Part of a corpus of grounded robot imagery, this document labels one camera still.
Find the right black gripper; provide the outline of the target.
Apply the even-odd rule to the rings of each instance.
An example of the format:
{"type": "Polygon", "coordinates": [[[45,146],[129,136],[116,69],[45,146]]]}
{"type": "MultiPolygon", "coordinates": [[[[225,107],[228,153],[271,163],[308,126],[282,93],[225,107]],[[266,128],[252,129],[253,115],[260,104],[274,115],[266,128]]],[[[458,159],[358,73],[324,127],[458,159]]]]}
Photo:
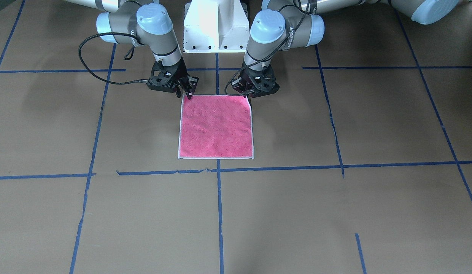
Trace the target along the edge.
{"type": "Polygon", "coordinates": [[[187,99],[191,100],[199,78],[188,76],[185,61],[178,61],[177,64],[166,66],[165,72],[170,73],[167,84],[168,92],[178,92],[182,89],[186,93],[187,99]]]}

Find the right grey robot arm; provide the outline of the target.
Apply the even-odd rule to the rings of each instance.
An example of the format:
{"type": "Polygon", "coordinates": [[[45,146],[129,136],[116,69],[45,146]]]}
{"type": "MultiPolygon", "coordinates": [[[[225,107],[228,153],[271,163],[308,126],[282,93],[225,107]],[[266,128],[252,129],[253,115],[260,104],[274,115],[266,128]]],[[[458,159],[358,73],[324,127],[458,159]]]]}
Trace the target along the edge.
{"type": "Polygon", "coordinates": [[[191,99],[198,77],[188,74],[182,52],[166,8],[158,0],[75,0],[75,4],[101,10],[96,20],[97,34],[86,38],[83,45],[96,37],[114,44],[131,45],[125,60],[132,58],[134,49],[148,46],[155,58],[148,79],[133,80],[161,92],[185,93],[191,99]]]}

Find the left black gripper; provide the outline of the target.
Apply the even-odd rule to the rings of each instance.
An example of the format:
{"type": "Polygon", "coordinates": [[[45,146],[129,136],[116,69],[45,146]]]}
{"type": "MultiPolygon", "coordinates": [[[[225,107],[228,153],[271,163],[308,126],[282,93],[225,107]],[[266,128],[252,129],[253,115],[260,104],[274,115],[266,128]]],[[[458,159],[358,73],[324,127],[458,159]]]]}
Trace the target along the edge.
{"type": "Polygon", "coordinates": [[[250,107],[252,107],[251,94],[254,92],[255,87],[254,78],[257,76],[259,76],[259,71],[245,68],[239,72],[237,78],[231,80],[231,87],[236,90],[237,95],[247,98],[250,107]]]}

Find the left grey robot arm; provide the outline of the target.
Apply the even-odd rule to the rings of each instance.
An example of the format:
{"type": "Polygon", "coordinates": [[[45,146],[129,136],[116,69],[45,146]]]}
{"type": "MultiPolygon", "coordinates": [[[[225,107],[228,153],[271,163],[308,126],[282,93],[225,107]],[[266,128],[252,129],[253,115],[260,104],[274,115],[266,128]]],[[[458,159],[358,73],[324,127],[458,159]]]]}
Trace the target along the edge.
{"type": "Polygon", "coordinates": [[[322,15],[364,0],[264,0],[250,26],[241,69],[227,83],[235,96],[272,95],[279,85],[271,66],[278,51],[317,45],[326,27],[322,15]]]}

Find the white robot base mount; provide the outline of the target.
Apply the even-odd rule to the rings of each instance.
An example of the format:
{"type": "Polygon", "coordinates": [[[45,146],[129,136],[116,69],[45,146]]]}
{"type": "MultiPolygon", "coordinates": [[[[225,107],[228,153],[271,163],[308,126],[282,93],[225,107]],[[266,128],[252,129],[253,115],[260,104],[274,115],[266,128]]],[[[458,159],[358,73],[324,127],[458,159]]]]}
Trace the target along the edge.
{"type": "Polygon", "coordinates": [[[242,0],[192,0],[185,4],[186,53],[243,53],[250,36],[248,5],[242,0]]]}

